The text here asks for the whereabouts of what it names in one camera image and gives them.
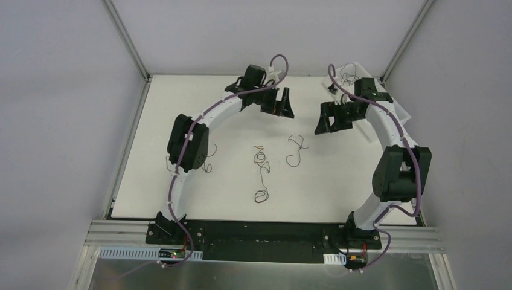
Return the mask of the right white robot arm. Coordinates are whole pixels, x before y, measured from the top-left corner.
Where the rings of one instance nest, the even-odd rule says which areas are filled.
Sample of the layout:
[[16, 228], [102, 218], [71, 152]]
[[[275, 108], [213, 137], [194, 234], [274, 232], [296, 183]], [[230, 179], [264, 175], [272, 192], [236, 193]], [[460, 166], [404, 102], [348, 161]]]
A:
[[366, 120], [374, 129], [383, 149], [372, 176], [372, 192], [364, 204], [350, 213], [341, 228], [341, 237], [349, 247], [359, 247], [377, 235], [377, 226], [390, 211], [408, 214], [402, 204], [421, 201], [426, 185], [432, 152], [419, 146], [406, 132], [395, 101], [387, 92], [376, 88], [374, 79], [355, 82], [353, 92], [344, 92], [346, 103], [323, 102], [315, 135], [353, 128]]

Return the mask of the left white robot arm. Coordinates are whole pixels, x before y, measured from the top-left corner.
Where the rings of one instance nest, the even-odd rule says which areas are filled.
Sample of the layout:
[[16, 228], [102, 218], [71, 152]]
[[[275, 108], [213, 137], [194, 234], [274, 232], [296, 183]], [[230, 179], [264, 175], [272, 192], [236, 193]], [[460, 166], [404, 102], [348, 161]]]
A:
[[154, 237], [169, 244], [179, 243], [190, 232], [185, 228], [185, 185], [191, 173], [203, 166], [208, 158], [210, 133], [225, 120], [250, 105], [258, 105], [266, 114], [295, 117], [290, 104], [290, 89], [279, 88], [287, 71], [276, 71], [249, 65], [245, 73], [226, 86], [220, 99], [196, 115], [179, 114], [174, 121], [167, 144], [171, 181], [167, 199], [155, 219]]

